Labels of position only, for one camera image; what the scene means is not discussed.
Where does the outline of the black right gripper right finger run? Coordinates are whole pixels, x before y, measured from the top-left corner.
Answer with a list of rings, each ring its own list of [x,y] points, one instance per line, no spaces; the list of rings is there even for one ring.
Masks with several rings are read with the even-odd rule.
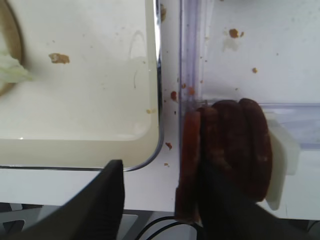
[[[198,167],[198,210],[209,240],[311,240],[245,197],[209,161]]]

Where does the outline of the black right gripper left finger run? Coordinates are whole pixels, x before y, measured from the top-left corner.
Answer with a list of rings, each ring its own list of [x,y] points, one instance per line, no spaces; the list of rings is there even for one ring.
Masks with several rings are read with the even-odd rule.
[[[24,240],[115,240],[124,211],[123,162],[111,160],[73,199],[23,231]]]

